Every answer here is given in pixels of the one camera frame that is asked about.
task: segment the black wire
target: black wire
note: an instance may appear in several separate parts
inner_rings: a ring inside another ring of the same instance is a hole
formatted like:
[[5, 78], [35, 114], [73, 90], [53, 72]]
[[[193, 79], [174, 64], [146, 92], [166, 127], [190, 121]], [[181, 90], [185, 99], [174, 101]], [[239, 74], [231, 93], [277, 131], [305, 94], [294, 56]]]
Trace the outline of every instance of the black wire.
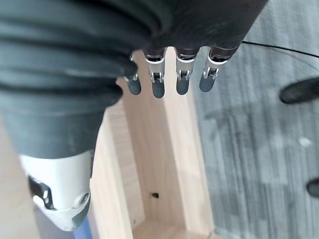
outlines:
[[247, 45], [270, 47], [270, 48], [281, 49], [281, 50], [285, 50], [285, 51], [296, 52], [296, 53], [299, 53], [299, 54], [303, 54], [303, 55], [306, 55], [306, 56], [312, 56], [312, 57], [315, 57], [315, 58], [319, 59], [318, 55], [307, 53], [307, 52], [303, 52], [303, 51], [298, 51], [298, 50], [294, 50], [294, 49], [290, 49], [290, 48], [286, 48], [286, 47], [282, 47], [282, 46], [268, 45], [268, 44], [251, 42], [251, 41], [243, 41], [242, 43], [243, 44], [247, 44]]

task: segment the wooden panel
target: wooden panel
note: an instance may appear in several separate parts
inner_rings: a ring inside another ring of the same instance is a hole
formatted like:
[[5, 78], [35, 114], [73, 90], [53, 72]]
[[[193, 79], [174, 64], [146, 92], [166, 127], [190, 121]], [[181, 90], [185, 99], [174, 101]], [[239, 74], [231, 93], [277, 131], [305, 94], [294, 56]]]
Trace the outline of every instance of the wooden panel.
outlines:
[[96, 223], [92, 227], [99, 239], [133, 239], [113, 135], [106, 114], [98, 136], [90, 183]]
[[131, 95], [122, 79], [123, 104], [107, 110], [100, 130], [91, 182], [96, 237], [132, 239], [130, 214], [133, 228], [146, 219], [135, 238], [206, 239], [213, 222], [192, 94], [176, 93], [172, 49], [161, 100], [152, 94], [143, 54], [136, 59], [141, 95]]
[[120, 101], [115, 107], [109, 108], [106, 114], [110, 119], [113, 130], [116, 154], [122, 175], [131, 227], [134, 230], [135, 227], [144, 222], [145, 213], [123, 102]]
[[197, 235], [173, 226], [146, 221], [134, 231], [134, 239], [208, 239], [207, 235]]
[[[156, 99], [142, 53], [136, 54], [142, 93], [126, 83], [124, 107], [130, 128], [146, 218], [209, 234], [213, 221], [192, 92], [176, 92], [175, 53], [166, 54], [165, 96]], [[159, 193], [155, 199], [152, 193]]]
[[192, 88], [185, 96], [176, 92], [176, 60], [173, 48], [166, 53], [164, 105], [183, 201], [186, 229], [208, 234], [213, 231], [204, 160]]
[[39, 239], [27, 180], [1, 120], [0, 158], [0, 238]]
[[147, 219], [185, 227], [176, 163], [163, 100], [152, 94], [152, 86], [142, 53], [136, 55], [142, 93], [128, 92], [124, 81], [124, 107], [127, 114], [135, 160], [140, 177]]

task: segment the gray carpet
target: gray carpet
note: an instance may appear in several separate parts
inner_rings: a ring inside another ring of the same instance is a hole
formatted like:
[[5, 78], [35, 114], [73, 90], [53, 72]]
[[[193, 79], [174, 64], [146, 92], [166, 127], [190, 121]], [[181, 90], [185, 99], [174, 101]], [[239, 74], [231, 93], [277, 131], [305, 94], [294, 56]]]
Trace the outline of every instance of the gray carpet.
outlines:
[[[246, 40], [319, 54], [319, 1], [271, 0]], [[318, 239], [319, 100], [287, 106], [281, 87], [319, 76], [319, 59], [242, 45], [213, 90], [192, 75], [216, 232], [224, 239]]]

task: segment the wooden box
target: wooden box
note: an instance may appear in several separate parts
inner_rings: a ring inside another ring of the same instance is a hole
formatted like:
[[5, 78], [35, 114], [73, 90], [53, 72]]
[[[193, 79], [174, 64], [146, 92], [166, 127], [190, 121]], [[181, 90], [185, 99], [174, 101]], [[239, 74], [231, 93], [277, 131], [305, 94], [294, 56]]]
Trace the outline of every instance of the wooden box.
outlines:
[[175, 52], [166, 54], [165, 97], [152, 95], [136, 53], [142, 93], [126, 83], [107, 109], [91, 180], [90, 225], [97, 239], [214, 238], [212, 209], [191, 89], [176, 92]]

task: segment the plywood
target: plywood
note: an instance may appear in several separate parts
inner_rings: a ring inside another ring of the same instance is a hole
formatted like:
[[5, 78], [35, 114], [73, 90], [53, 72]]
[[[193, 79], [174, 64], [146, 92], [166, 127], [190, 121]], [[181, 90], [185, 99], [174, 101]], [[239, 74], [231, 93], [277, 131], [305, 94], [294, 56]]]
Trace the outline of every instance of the plywood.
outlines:
[[96, 223], [92, 227], [99, 239], [133, 239], [113, 134], [106, 114], [98, 136], [90, 184]]
[[109, 108], [106, 114], [112, 127], [125, 199], [129, 210], [131, 227], [134, 230], [135, 227], [144, 222], [145, 213], [123, 101], [119, 101], [115, 107]]
[[208, 236], [189, 233], [173, 226], [146, 221], [134, 231], [134, 239], [208, 239]]
[[106, 111], [91, 186], [96, 238], [207, 239], [213, 231], [192, 94], [177, 95], [172, 49], [166, 59], [164, 99], [153, 96], [139, 52], [142, 93], [131, 95], [122, 79], [122, 102]]
[[[209, 234], [211, 207], [192, 92], [175, 89], [175, 53], [166, 54], [165, 96], [156, 99], [142, 53], [136, 54], [142, 93], [131, 95], [122, 81], [124, 107], [135, 153], [146, 218]], [[152, 193], [158, 193], [155, 199]]]

